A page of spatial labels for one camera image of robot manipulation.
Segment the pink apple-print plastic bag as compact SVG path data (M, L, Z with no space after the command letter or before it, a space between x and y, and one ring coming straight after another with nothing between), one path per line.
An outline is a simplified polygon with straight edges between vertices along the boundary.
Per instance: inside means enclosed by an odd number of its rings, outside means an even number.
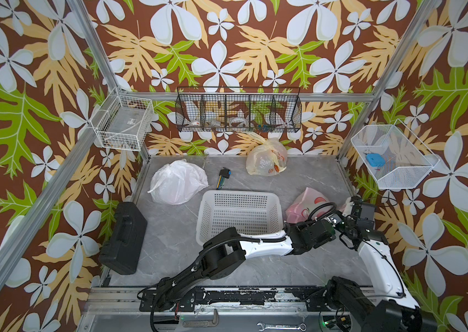
M322 206L326 203L330 203L329 199L323 193L314 190L313 188L306 188L301 195L294 200L293 204L286 209L286 223L288 224L298 224L300 222L305 222L310 220L309 215L314 211L317 207ZM352 212L352 205L351 197L349 197L345 204L336 207L335 210L332 211L332 205L328 205L322 207L318 211L315 212L315 215L312 216L311 220L314 219L321 219L326 215L332 215L337 211L341 212L344 216L350 215Z

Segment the white perforated plastic basket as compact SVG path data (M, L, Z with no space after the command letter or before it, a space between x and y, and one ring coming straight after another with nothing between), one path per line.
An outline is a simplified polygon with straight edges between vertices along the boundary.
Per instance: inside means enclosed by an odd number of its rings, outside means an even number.
M268 192L209 190L199 208L196 241L204 245L227 228L242 235L265 235L284 228L277 195Z

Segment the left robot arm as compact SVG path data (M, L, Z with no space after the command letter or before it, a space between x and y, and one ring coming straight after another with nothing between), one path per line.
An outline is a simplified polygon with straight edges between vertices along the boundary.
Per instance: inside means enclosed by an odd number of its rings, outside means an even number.
M234 227L227 228L206 242L186 269L155 285L150 311L172 308L199 282L225 278L246 260L302 255L335 238L336 232L326 219L301 222L277 233L257 236L241 234Z

